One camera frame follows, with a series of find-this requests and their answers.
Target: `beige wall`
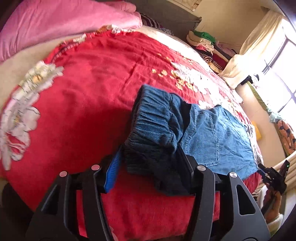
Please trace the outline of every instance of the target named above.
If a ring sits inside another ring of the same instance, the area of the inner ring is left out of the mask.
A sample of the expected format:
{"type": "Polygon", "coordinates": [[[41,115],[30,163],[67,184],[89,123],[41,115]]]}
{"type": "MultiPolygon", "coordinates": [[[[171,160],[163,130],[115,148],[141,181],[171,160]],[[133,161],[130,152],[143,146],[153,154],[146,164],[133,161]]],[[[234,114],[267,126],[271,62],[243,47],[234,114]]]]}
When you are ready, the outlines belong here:
{"type": "Polygon", "coordinates": [[[238,52],[266,12],[259,0],[202,0],[191,13],[202,17],[197,31],[208,32],[220,42],[234,45],[232,48],[238,52]]]}
{"type": "Polygon", "coordinates": [[[243,110],[251,121],[257,124],[262,139],[258,141],[264,165],[272,167],[285,159],[285,153],[281,141],[273,123],[269,122],[268,114],[258,103],[247,84],[238,85],[237,93],[242,97],[243,110]]]}
{"type": "Polygon", "coordinates": [[[274,12],[278,12],[282,15],[285,15],[273,0],[260,0],[260,5],[263,7],[266,7],[274,12]]]}

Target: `white curtain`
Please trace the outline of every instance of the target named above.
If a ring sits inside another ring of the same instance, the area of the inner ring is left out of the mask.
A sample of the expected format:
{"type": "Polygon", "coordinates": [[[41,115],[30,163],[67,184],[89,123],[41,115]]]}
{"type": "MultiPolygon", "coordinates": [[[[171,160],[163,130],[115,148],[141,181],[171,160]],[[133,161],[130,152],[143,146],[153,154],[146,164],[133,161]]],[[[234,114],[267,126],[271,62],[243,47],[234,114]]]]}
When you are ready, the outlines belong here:
{"type": "Polygon", "coordinates": [[[264,54],[282,19],[283,15],[269,10],[243,43],[239,54],[234,55],[218,74],[230,88],[236,88],[249,74],[256,71],[256,62],[264,54]]]}

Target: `red blanket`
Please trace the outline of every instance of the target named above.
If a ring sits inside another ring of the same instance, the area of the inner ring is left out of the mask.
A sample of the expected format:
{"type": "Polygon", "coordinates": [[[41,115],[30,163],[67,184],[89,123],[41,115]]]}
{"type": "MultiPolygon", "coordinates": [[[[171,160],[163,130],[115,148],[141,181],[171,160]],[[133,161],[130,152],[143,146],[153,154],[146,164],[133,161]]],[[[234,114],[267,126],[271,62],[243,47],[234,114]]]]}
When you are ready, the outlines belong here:
{"type": "MultiPolygon", "coordinates": [[[[99,163],[125,141],[131,109],[144,83],[173,92],[188,102],[213,105],[212,97],[176,80],[171,61],[194,68],[218,87],[242,122],[250,123],[229,88],[213,72],[205,71],[148,36],[135,33],[87,34],[84,42],[64,43],[45,60],[64,67],[52,87],[40,92],[33,107],[40,112],[37,128],[29,132],[30,145],[20,161],[12,161],[6,176],[31,209],[35,209],[60,171],[84,171],[99,163]]],[[[259,176],[244,181],[253,192],[259,176]]],[[[78,220],[85,234],[78,194],[78,220]]],[[[115,187],[103,202],[109,225],[119,241],[153,240],[186,231],[194,198],[165,196],[153,186],[153,177],[130,175],[123,165],[115,187]]],[[[214,219],[218,219],[219,194],[214,219]]]]}

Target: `denim jeans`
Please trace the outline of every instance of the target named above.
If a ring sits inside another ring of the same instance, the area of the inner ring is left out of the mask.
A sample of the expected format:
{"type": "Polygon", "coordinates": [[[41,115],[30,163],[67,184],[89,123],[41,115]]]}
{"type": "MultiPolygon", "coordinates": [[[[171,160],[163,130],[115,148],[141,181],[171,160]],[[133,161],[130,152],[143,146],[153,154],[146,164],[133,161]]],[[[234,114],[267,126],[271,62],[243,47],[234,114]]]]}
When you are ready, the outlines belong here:
{"type": "Polygon", "coordinates": [[[210,110],[179,96],[143,85],[133,106],[131,133],[124,145],[129,173],[155,177],[169,195],[188,194],[177,171],[179,142],[185,154],[213,172],[245,179],[258,170],[247,128],[217,105],[210,110]]]}

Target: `floral pattern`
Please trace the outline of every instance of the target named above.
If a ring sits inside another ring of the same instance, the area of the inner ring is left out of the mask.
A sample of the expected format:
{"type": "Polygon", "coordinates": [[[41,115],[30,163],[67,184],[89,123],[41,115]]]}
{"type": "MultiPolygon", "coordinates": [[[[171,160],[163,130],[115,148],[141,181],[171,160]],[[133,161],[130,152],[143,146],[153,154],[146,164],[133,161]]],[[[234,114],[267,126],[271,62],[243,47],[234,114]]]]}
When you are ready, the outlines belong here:
{"type": "Polygon", "coordinates": [[[279,137],[284,145],[284,150],[289,156],[296,150],[294,131],[285,120],[277,120],[276,125],[279,129],[279,137]]]}
{"type": "Polygon", "coordinates": [[[227,96],[221,96],[218,85],[212,80],[195,69],[190,69],[182,64],[174,62],[171,62],[171,64],[176,69],[171,70],[171,74],[177,80],[176,87],[178,89],[183,90],[183,86],[187,86],[190,90],[194,92],[199,91],[203,95],[206,95],[209,92],[212,105],[204,101],[199,101],[198,105],[201,109],[210,109],[219,104],[231,113],[238,113],[238,108],[234,105],[234,102],[229,100],[227,96]]]}
{"type": "Polygon", "coordinates": [[[53,78],[61,76],[62,71],[63,67],[39,61],[12,94],[0,122],[0,158],[5,170],[10,170],[11,159],[19,161],[30,145],[29,131],[36,129],[40,117],[32,106],[39,99],[39,92],[51,87],[53,78]]]}

